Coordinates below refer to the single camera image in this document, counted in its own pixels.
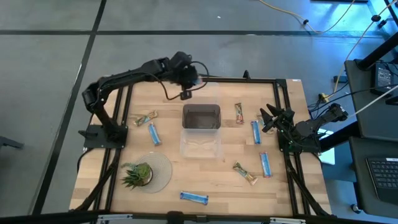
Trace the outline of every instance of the blue wrapper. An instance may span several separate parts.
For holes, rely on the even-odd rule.
[[[181,192],[180,193],[180,199],[185,199],[185,200],[191,200],[193,202],[199,202],[202,203],[204,205],[207,205],[207,203],[209,202],[209,196],[202,196],[202,195],[195,195],[195,194],[191,194],[188,192]]]
[[[268,153],[266,152],[260,153],[260,158],[261,158],[262,170],[264,171],[264,177],[271,177],[271,167],[268,161]]]
[[[155,146],[162,144],[162,142],[159,139],[159,136],[157,135],[155,125],[153,123],[151,123],[151,124],[149,124],[148,128],[149,128],[150,136],[152,137],[152,140],[153,140]]]
[[[254,143],[261,144],[259,121],[251,121],[251,126],[253,127]]]

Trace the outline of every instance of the black desk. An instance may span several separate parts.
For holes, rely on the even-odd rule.
[[[371,87],[370,71],[360,70],[353,60],[347,60],[345,67],[351,92]],[[378,97],[370,91],[351,96],[356,111]],[[398,106],[386,105],[385,100],[380,99],[357,114],[356,119],[356,122],[322,139],[322,149],[346,142],[350,136],[398,142]]]
[[[398,218],[398,205],[382,202],[377,198],[366,165],[367,157],[398,157],[398,143],[350,137],[349,145],[356,169],[357,183],[354,183],[354,188],[358,207],[371,215]]]

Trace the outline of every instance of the clear plastic container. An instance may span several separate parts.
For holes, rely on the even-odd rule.
[[[187,158],[222,159],[219,129],[182,129],[180,153]]]

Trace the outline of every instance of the yellow cable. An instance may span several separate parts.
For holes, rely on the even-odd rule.
[[[264,2],[263,0],[259,0],[259,1],[260,1],[261,3],[263,3],[263,4],[265,4],[266,6],[270,7],[271,9],[275,9],[275,10],[278,10],[278,11],[280,11],[280,12],[288,13],[288,14],[290,14],[290,15],[293,15],[293,16],[296,16],[296,17],[302,19],[303,21],[305,20],[302,16],[300,16],[300,15],[294,13],[294,12],[290,12],[290,11],[287,11],[287,10],[279,9],[278,7],[275,7],[275,6],[271,6],[270,4]],[[316,34],[324,34],[324,33],[328,32],[329,30],[331,30],[332,28],[334,28],[334,26],[336,26],[337,23],[340,22],[340,20],[346,15],[346,13],[347,13],[348,10],[350,9],[350,7],[354,4],[354,2],[355,2],[355,0],[353,0],[353,1],[351,2],[351,4],[348,6],[347,10],[346,10],[346,11],[344,12],[344,14],[340,17],[340,19],[338,19],[337,22],[336,22],[333,26],[331,26],[329,29],[327,29],[327,30],[325,30],[325,31],[316,31],[316,30],[314,30],[314,29],[312,28],[312,26],[309,24],[309,22],[306,23],[306,25],[307,25],[312,31],[314,31],[314,33],[316,33]]]
[[[386,7],[378,14],[378,16],[380,16],[388,7],[390,7],[390,6],[391,6],[392,4],[394,4],[396,1],[398,1],[398,0],[392,1],[388,6],[386,6]],[[350,50],[350,52],[348,53],[348,55],[347,55],[345,61],[348,60],[348,57],[349,57],[349,56],[351,55],[351,53],[353,52],[354,48],[359,44],[359,41],[362,40],[362,38],[365,36],[365,33],[366,33],[366,32],[368,31],[368,29],[373,25],[373,23],[374,23],[374,22],[372,21],[372,22],[370,23],[370,25],[368,26],[368,28],[366,28],[366,30],[363,32],[362,36],[359,38],[359,40],[357,41],[357,43],[354,45],[354,47],[353,47],[353,48]],[[333,90],[333,93],[332,93],[332,94],[328,95],[327,98],[333,96],[333,95],[336,93],[338,80],[340,79],[340,76],[341,76],[341,74],[343,73],[343,70],[344,70],[344,64],[343,64],[343,66],[341,66],[340,72],[339,72],[339,74],[338,74],[338,76],[337,76],[335,89]]]

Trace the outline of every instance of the wooden tabletop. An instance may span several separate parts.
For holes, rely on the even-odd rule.
[[[287,80],[290,104],[295,111],[294,121],[308,119],[307,104],[300,80]],[[180,87],[165,83],[169,96],[179,93]],[[212,88],[205,87],[194,91],[193,98],[209,100]],[[186,159],[180,154],[180,133],[182,130],[182,108],[186,103],[180,100],[167,101],[158,83],[138,83],[134,85],[129,108],[127,125],[129,134],[126,147],[122,150],[120,164],[135,162],[150,152],[161,152],[172,163],[172,178],[160,192],[147,194],[139,189],[127,189],[121,179],[125,171],[119,168],[115,183],[111,211],[167,213],[181,211],[194,214],[214,215],[292,215],[283,155],[279,151],[277,136],[261,133],[262,144],[254,145],[251,120],[256,119],[259,108],[266,104],[275,105],[271,84],[260,83],[219,83],[218,104],[221,107],[221,148],[223,159]],[[105,105],[112,114],[116,91],[109,96]],[[242,103],[244,124],[236,124],[234,104]],[[159,116],[153,120],[162,144],[154,146],[147,124],[136,127],[133,122],[137,114],[157,110]],[[263,178],[259,153],[268,152],[272,177]],[[81,161],[70,208],[79,206],[98,181],[104,149],[94,149]],[[311,154],[301,155],[305,183],[317,202],[327,212],[331,212],[326,194],[322,169],[317,158]],[[243,168],[258,177],[255,185],[241,177],[232,169],[239,161]],[[297,186],[296,195],[299,211],[302,201]],[[100,208],[104,207],[108,186],[104,188]],[[208,205],[180,200],[180,191],[208,195]]]

